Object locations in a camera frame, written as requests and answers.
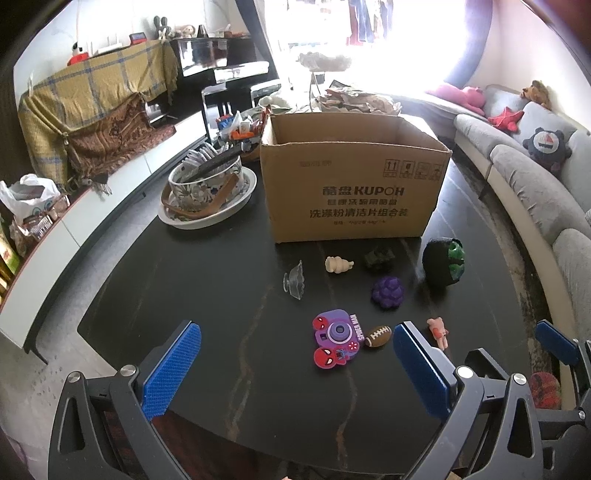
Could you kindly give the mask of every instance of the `brown strap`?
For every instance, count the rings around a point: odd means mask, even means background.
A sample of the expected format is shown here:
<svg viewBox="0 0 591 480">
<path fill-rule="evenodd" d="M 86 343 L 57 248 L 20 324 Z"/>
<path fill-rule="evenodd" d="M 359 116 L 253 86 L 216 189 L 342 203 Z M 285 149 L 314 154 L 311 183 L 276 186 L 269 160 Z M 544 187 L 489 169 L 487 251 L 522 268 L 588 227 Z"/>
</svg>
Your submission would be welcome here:
<svg viewBox="0 0 591 480">
<path fill-rule="evenodd" d="M 201 218 L 209 217 L 219 211 L 219 209 L 222 207 L 222 205 L 226 202 L 226 200 L 232 193 L 232 190 L 238 183 L 238 180 L 238 175 L 236 175 L 235 173 L 230 175 L 230 178 L 228 178 L 224 186 L 221 189 L 219 189 L 219 191 L 216 193 L 216 196 L 213 198 L 212 202 L 203 210 L 200 210 L 198 212 L 188 212 L 179 207 L 170 205 L 168 202 L 168 198 L 170 198 L 170 192 L 172 192 L 172 188 L 170 187 L 170 183 L 168 182 L 166 182 L 166 185 L 164 186 L 164 190 L 162 191 L 160 201 L 162 202 L 162 205 L 165 208 L 173 211 L 174 213 L 177 213 L 178 215 L 190 218 L 191 220 L 199 220 Z"/>
</svg>

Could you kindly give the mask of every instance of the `brown football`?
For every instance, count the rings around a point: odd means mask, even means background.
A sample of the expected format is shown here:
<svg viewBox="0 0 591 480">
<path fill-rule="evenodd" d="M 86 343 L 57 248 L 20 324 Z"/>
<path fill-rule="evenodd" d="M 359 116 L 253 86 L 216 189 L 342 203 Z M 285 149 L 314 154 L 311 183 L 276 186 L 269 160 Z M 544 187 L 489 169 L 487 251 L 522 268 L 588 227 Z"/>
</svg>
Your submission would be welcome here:
<svg viewBox="0 0 591 480">
<path fill-rule="evenodd" d="M 388 343 L 392 336 L 392 329 L 388 326 L 376 327 L 365 334 L 365 345 L 370 347 L 382 346 Z"/>
</svg>

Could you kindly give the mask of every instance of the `blue gripper pad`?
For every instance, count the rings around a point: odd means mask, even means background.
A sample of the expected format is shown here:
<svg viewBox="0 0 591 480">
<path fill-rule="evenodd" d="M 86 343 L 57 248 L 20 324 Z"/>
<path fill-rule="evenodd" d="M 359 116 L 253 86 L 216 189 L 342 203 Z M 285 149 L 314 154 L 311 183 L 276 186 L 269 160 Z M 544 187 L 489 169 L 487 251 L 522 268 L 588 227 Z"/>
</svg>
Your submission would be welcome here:
<svg viewBox="0 0 591 480">
<path fill-rule="evenodd" d="M 537 323 L 535 338 L 563 364 L 574 367 L 579 363 L 578 347 L 560 333 L 548 320 Z"/>
<path fill-rule="evenodd" d="M 201 329 L 191 323 L 144 384 L 142 411 L 148 420 L 163 415 L 201 348 Z"/>
<path fill-rule="evenodd" d="M 415 335 L 421 335 L 414 326 L 412 328 Z M 417 337 L 415 340 L 404 324 L 396 325 L 392 335 L 394 351 L 411 382 L 413 382 L 414 388 L 421 397 L 421 401 L 425 405 L 428 414 L 441 421 L 445 421 L 452 412 L 451 390 L 455 390 L 456 388 L 456 380 L 453 376 L 455 370 L 453 364 L 443 355 L 441 350 L 430 346 L 422 336 L 421 338 Z M 443 375 L 435 369 L 434 365 L 427 358 L 426 352 L 423 351 L 417 341 L 420 343 L 424 342 L 424 348 L 432 349 L 429 352 L 430 356 L 441 355 L 443 357 L 444 360 L 437 359 L 438 366 L 443 366 L 446 370 L 443 372 Z"/>
</svg>

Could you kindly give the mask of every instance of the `small figurine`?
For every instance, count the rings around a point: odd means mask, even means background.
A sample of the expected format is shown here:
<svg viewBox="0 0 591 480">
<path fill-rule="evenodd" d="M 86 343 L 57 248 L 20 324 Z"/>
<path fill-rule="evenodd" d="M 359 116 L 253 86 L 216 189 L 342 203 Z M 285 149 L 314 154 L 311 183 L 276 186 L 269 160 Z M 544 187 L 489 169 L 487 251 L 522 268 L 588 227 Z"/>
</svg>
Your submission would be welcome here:
<svg viewBox="0 0 591 480">
<path fill-rule="evenodd" d="M 324 267 L 328 273 L 342 273 L 351 270 L 355 262 L 349 262 L 341 257 L 326 257 Z"/>
<path fill-rule="evenodd" d="M 464 249 L 457 238 L 434 238 L 423 251 L 425 279 L 433 287 L 443 288 L 460 280 L 464 273 Z"/>
<path fill-rule="evenodd" d="M 385 247 L 376 247 L 364 257 L 365 266 L 373 273 L 386 273 L 394 266 L 394 254 Z"/>
<path fill-rule="evenodd" d="M 156 15 L 154 17 L 154 26 L 156 27 L 156 32 L 158 33 L 158 39 L 160 41 L 174 37 L 173 29 L 168 26 L 168 18 L 160 18 L 158 15 Z"/>
<path fill-rule="evenodd" d="M 393 309 L 400 307 L 404 289 L 398 277 L 382 277 L 374 284 L 371 298 L 383 309 Z"/>
<path fill-rule="evenodd" d="M 447 348 L 446 336 L 449 335 L 449 332 L 445 329 L 443 319 L 441 317 L 428 319 L 427 324 L 429 325 L 429 330 L 431 330 L 431 333 L 433 334 L 433 338 L 437 341 L 439 349 L 442 351 L 445 350 Z"/>
</svg>

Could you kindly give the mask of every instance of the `white cabinet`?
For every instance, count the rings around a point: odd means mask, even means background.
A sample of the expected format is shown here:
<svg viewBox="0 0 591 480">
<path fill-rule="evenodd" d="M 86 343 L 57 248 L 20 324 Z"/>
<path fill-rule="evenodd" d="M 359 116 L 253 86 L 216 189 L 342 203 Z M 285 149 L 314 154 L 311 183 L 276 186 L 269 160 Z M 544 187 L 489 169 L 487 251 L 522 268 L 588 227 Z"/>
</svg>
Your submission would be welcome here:
<svg viewBox="0 0 591 480">
<path fill-rule="evenodd" d="M 123 165 L 109 176 L 111 194 L 99 194 L 89 189 L 68 209 L 61 221 L 82 245 L 113 209 L 150 176 L 143 155 Z"/>
<path fill-rule="evenodd" d="M 146 163 L 148 164 L 150 173 L 154 173 L 168 160 L 195 142 L 195 140 L 206 135 L 201 113 L 196 113 L 182 122 L 177 123 L 175 126 L 177 132 L 172 137 L 145 153 Z"/>
<path fill-rule="evenodd" d="M 57 222 L 21 267 L 0 306 L 0 331 L 22 348 L 37 312 L 61 272 L 78 251 L 63 222 Z"/>
</svg>

